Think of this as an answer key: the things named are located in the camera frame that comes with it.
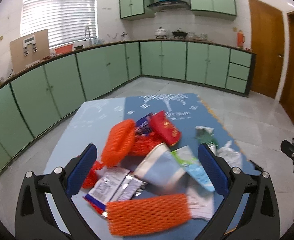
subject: cardboard board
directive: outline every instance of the cardboard board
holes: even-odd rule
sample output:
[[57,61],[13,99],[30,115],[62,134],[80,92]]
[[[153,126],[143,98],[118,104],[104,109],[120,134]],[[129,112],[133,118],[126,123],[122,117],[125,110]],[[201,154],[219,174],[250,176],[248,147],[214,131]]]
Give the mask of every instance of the cardboard board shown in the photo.
[[[28,55],[24,55],[23,40],[35,35],[37,51],[33,52],[32,44],[27,46]],[[10,42],[11,57],[14,73],[19,73],[33,62],[41,61],[49,56],[48,30],[31,33]]]

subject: silver screw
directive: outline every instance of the silver screw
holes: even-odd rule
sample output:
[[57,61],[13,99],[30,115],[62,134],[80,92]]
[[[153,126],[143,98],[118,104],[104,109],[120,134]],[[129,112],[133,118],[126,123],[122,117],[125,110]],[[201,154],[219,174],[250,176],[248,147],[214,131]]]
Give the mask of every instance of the silver screw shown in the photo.
[[56,174],[62,173],[62,171],[63,171],[63,168],[62,167],[56,167],[54,169],[54,173],[56,173]]
[[235,174],[239,174],[241,172],[241,169],[238,168],[238,167],[233,167],[232,172],[235,173]]
[[262,173],[262,176],[264,176],[266,179],[270,177],[269,173],[267,173],[266,171]]
[[30,178],[33,175],[31,171],[26,172],[25,177]]

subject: window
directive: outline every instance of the window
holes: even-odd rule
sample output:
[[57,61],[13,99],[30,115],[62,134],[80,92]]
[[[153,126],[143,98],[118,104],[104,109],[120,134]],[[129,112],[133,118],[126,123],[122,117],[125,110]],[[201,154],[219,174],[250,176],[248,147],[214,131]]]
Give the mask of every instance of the window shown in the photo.
[[48,29],[50,48],[84,39],[86,26],[97,37],[95,0],[23,0],[21,36]]

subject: barcode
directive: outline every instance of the barcode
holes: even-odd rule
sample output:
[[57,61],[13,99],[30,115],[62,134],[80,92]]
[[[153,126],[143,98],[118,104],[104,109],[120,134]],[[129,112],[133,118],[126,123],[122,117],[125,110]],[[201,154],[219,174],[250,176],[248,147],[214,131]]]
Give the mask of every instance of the barcode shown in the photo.
[[97,199],[98,201],[100,201],[100,202],[104,202],[105,199],[106,199],[106,196],[105,196],[104,194],[99,193],[99,192],[97,192],[97,191],[94,191],[94,192],[93,192],[93,197],[94,197],[95,199]]

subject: kitchen faucet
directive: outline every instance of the kitchen faucet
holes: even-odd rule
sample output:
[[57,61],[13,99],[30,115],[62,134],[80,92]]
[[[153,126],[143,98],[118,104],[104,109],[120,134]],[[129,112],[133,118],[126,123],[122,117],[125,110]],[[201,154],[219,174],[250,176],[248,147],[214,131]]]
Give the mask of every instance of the kitchen faucet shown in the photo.
[[86,35],[87,35],[87,29],[88,29],[88,33],[89,33],[89,46],[91,46],[91,39],[90,39],[90,29],[89,26],[86,26],[85,28],[85,37],[84,37],[84,41],[87,40]]

